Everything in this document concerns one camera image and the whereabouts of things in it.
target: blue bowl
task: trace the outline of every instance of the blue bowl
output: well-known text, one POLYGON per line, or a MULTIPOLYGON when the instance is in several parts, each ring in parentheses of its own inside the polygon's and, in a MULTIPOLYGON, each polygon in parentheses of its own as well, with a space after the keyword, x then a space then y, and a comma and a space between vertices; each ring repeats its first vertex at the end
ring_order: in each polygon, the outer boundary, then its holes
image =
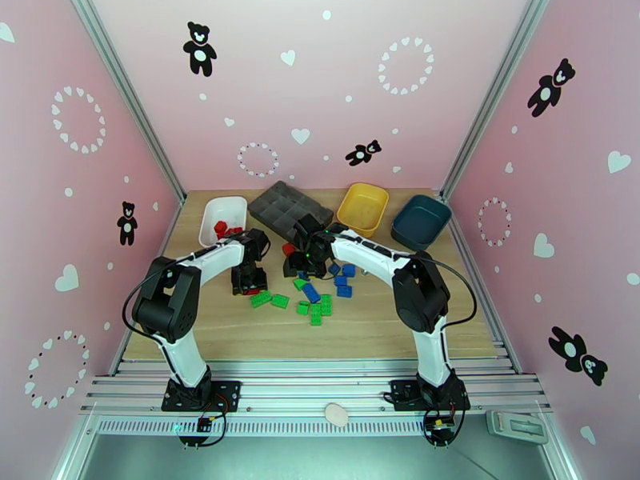
POLYGON ((412 250, 435 242, 451 218, 451 209, 424 194, 416 194, 391 223, 391 237, 412 250))

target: beige round object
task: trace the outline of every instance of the beige round object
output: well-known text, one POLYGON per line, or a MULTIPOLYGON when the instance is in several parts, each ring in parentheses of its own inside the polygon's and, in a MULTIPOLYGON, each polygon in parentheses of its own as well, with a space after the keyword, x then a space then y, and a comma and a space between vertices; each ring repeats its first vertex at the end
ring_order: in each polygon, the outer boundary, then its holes
POLYGON ((325 408, 325 418, 328 422, 337 426, 338 428, 343 428, 349 422, 349 415, 343 407, 340 407, 338 404, 329 404, 325 408))

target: black teddy bear sticker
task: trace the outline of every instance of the black teddy bear sticker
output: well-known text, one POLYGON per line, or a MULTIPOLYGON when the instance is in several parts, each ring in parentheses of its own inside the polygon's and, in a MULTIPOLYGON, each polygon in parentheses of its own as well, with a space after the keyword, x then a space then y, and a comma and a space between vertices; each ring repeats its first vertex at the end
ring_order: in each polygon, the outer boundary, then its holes
POLYGON ((138 222, 134 218, 134 209, 133 203, 122 202, 122 216, 118 219, 120 245, 127 243, 132 246, 134 244, 134 230, 138 228, 138 222))
POLYGON ((585 341, 579 334, 572 338, 557 326, 551 328, 551 331, 557 340, 549 338, 549 345, 556 354, 566 360, 565 367, 572 372, 584 370, 596 386, 601 386, 605 373, 609 370, 607 364, 586 352, 585 341))
POLYGON ((575 70, 567 58, 564 58, 560 62, 560 66, 556 69, 553 76, 550 74, 544 75, 538 82, 540 87, 535 91, 529 102, 526 104, 529 108, 535 106, 534 111, 531 113, 534 117, 539 116, 546 108, 551 104, 556 106, 558 100, 560 100, 560 94, 562 93, 562 85, 567 83, 575 76, 575 70))
POLYGON ((363 144, 357 144, 353 152, 349 152, 345 159, 349 161, 349 166, 357 166, 361 162, 369 162, 371 155, 380 152, 382 148, 378 141, 371 141, 371 144, 364 146, 363 144))
POLYGON ((198 74, 202 68, 202 74, 211 76, 213 72, 211 60, 218 58, 218 56, 214 48, 207 44, 209 28, 194 22, 188 22, 187 26, 191 34, 191 41, 186 42, 182 49, 185 53, 190 54, 191 71, 198 74))

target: wooden surface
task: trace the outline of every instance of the wooden surface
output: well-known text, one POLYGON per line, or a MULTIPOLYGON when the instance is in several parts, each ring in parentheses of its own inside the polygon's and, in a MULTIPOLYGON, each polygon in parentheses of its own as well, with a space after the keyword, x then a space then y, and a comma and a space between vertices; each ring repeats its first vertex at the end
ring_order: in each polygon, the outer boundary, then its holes
MULTIPOLYGON (((165 255, 176 258, 201 248, 198 243, 200 222, 207 202, 218 196, 240 194, 248 202, 260 190, 192 191, 178 218, 165 255)), ((306 194, 336 211, 346 190, 307 190, 306 194)), ((424 190, 390 190, 389 205, 381 225, 371 238, 392 249, 406 250, 390 236, 393 217, 411 196, 424 190)), ((413 336, 397 316, 391 288, 372 275, 360 271, 351 279, 352 299, 335 296, 331 280, 313 284, 320 294, 331 294, 334 315, 324 318, 322 326, 310 326, 309 317, 296 314, 295 305, 304 299, 290 278, 282 276, 285 241, 251 216, 247 228, 263 229, 271 240, 268 255, 258 265, 267 273, 271 293, 291 298, 289 307, 281 310, 271 304, 253 309, 249 298, 231 294, 230 270, 205 284, 200 292, 198 319, 194 334, 202 357, 214 359, 308 359, 308 358, 413 358, 413 336)), ((429 247, 433 258, 464 272, 449 229, 429 247)), ((451 292, 449 321, 468 315, 471 300, 464 285, 451 273, 442 270, 451 292)), ((447 329, 449 352, 457 357, 492 357, 494 348, 483 316, 447 329)), ((134 335, 126 348, 128 359, 162 359, 156 345, 134 335)))

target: gray organizer tray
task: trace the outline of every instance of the gray organizer tray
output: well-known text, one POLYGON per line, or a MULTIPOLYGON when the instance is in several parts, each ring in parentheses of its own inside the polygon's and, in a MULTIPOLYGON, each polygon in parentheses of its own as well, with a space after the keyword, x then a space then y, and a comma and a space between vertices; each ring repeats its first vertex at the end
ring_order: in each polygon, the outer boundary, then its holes
POLYGON ((291 243, 294 241, 294 224, 306 214, 312 214, 324 225, 329 225, 334 219, 332 210, 284 181, 276 182, 253 200, 247 209, 252 217, 291 243))

